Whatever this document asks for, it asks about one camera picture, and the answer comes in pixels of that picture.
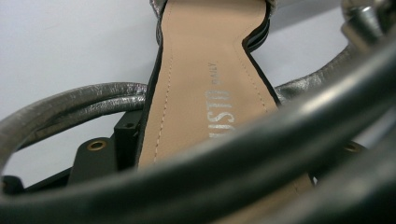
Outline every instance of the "brass grommet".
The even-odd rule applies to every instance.
[[[89,151],[97,151],[106,147],[107,142],[103,140],[93,141],[87,145]]]

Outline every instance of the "stitching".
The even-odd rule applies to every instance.
[[[172,5],[169,8],[169,14],[168,14],[168,20],[166,21],[166,29],[169,30],[169,21],[172,13],[172,8],[173,5],[176,1],[172,2]],[[168,69],[168,86],[166,89],[166,94],[165,94],[165,103],[163,105],[163,118],[161,120],[161,128],[160,131],[158,132],[158,137],[157,137],[157,144],[155,146],[155,154],[154,154],[154,163],[157,162],[157,156],[158,156],[158,147],[160,145],[160,139],[161,139],[161,134],[163,132],[163,123],[165,122],[165,115],[166,115],[166,108],[168,105],[168,96],[169,96],[169,91],[171,89],[171,74],[172,74],[172,64],[173,64],[173,51],[172,51],[172,38],[169,36],[169,43],[170,43],[170,58],[169,58],[169,69]]]
[[[258,14],[257,14],[256,19],[258,19],[258,18],[260,17],[261,13],[262,13],[262,11],[261,11],[261,10],[258,10]],[[247,69],[247,67],[245,66],[245,64],[242,62],[241,57],[239,56],[238,51],[236,50],[236,47],[235,47],[236,41],[240,38],[240,36],[241,36],[242,34],[244,34],[244,33],[246,32],[246,30],[250,29],[250,28],[254,25],[254,23],[255,23],[255,21],[254,21],[253,23],[251,23],[251,24],[249,25],[249,27],[248,27],[247,29],[245,29],[239,36],[236,37],[236,39],[233,41],[233,50],[235,51],[236,56],[238,57],[239,62],[240,62],[241,65],[245,68],[245,72],[246,72],[247,76],[249,77],[250,84],[251,84],[251,85],[254,87],[254,89],[256,90],[256,93],[257,93],[257,95],[258,95],[258,97],[259,97],[259,100],[260,100],[260,102],[262,103],[262,106],[264,107],[265,113],[268,113],[267,106],[265,105],[264,99],[262,98],[262,95],[260,94],[259,89],[257,88],[257,85],[256,85],[256,83],[253,81],[252,76],[251,76],[250,73],[248,72],[248,69]]]

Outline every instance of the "white background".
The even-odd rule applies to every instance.
[[[339,0],[281,8],[253,57],[277,86],[308,75],[347,44]],[[157,54],[149,0],[0,0],[0,119],[53,94],[115,82],[147,83]],[[78,146],[110,136],[121,114],[103,117],[12,157],[5,174],[25,187],[70,167]]]

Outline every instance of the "black plastic part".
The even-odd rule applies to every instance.
[[[126,112],[114,127],[115,149],[118,170],[135,166],[137,136],[142,110]]]
[[[94,138],[78,148],[68,185],[116,172],[116,153],[113,140],[104,137]]]
[[[5,194],[9,195],[24,193],[21,180],[14,175],[3,176],[2,189]]]

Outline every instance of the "shoe insole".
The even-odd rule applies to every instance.
[[[139,167],[277,110],[242,46],[266,11],[264,0],[167,2],[162,65]]]

